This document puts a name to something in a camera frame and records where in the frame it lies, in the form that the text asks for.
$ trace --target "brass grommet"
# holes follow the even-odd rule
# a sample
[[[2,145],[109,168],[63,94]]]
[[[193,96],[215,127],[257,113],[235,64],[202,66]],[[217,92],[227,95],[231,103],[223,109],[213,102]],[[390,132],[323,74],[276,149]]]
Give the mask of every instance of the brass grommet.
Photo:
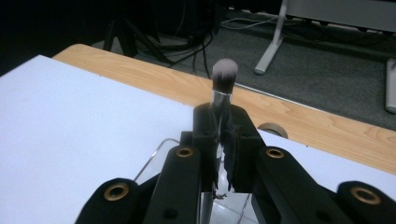
[[[129,187],[125,183],[116,183],[112,184],[105,191],[105,199],[108,201],[117,201],[123,197],[125,197],[129,192]]]
[[[176,154],[179,157],[189,157],[190,155],[192,155],[194,153],[194,151],[192,151],[191,148],[189,147],[183,147],[183,148],[179,148],[176,152]]]
[[[369,189],[362,187],[354,187],[350,190],[352,195],[359,201],[368,204],[380,204],[381,198]]]
[[[280,159],[285,156],[285,154],[281,150],[275,149],[275,148],[268,148],[265,151],[265,153],[267,154],[267,156],[275,158],[275,159]]]

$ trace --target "white paper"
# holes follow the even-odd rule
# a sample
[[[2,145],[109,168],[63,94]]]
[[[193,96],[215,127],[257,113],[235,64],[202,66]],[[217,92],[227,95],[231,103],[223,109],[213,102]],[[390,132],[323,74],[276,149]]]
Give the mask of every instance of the white paper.
[[[100,185],[191,129],[190,106],[37,56],[0,77],[0,223],[73,223]],[[324,187],[360,180],[396,199],[395,175],[261,134]]]

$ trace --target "wooden table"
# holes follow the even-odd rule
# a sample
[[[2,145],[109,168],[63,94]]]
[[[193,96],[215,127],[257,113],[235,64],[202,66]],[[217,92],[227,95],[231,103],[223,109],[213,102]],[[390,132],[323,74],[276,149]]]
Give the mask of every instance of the wooden table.
[[[208,79],[100,49],[74,45],[53,59],[186,105],[211,99]],[[256,126],[276,123],[293,141],[396,175],[394,131],[240,88],[233,91],[233,104],[245,108]]]

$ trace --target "black plastic part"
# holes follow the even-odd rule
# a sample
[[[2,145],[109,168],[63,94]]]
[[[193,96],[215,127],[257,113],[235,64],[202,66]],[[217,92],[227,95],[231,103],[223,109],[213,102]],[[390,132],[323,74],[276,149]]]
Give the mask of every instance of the black plastic part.
[[[257,174],[255,167],[257,153],[259,149],[265,147],[265,144],[245,109],[232,105],[231,116],[233,125],[239,127],[232,182],[233,188],[238,193],[251,193]]]
[[[157,181],[160,175],[155,175],[148,181],[139,185],[138,187],[138,204],[134,211],[134,216],[131,218],[130,223],[142,223],[143,219],[146,215],[146,211],[148,210],[149,203],[151,200],[152,193],[154,192],[155,186],[157,185]]]
[[[227,173],[233,173],[229,182],[235,192],[250,193],[256,175],[254,161],[259,148],[265,144],[245,109],[231,105],[230,114],[232,126],[237,130],[234,131],[233,137],[236,148],[233,151],[224,151],[224,166]],[[213,182],[217,183],[218,180],[216,133],[210,104],[196,106],[193,112],[192,144],[198,147],[203,155],[204,192],[211,192]]]
[[[181,132],[180,145],[192,146],[192,132]]]
[[[192,144],[202,155],[202,192],[212,192],[218,181],[216,169],[216,126],[210,104],[198,105],[193,110]]]
[[[169,150],[143,223],[199,223],[201,153],[190,146]]]
[[[128,186],[128,193],[116,201],[108,201],[105,192],[114,184]],[[138,186],[129,179],[116,178],[101,185],[82,208],[77,224],[126,224],[137,218]]]
[[[353,223],[288,151],[264,147],[256,167],[282,223]]]
[[[277,211],[274,200],[271,198],[259,175],[257,175],[255,183],[251,205],[253,206],[257,220],[261,224],[280,223],[280,214]]]
[[[396,202],[368,184],[344,182],[338,187],[335,200],[355,223],[396,223]]]

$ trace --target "brush bristles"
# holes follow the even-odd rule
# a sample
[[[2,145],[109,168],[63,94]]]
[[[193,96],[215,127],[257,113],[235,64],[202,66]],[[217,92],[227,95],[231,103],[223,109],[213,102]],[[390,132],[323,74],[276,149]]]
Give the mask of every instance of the brush bristles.
[[[233,93],[238,65],[231,59],[221,59],[213,65],[213,90],[224,94]]]

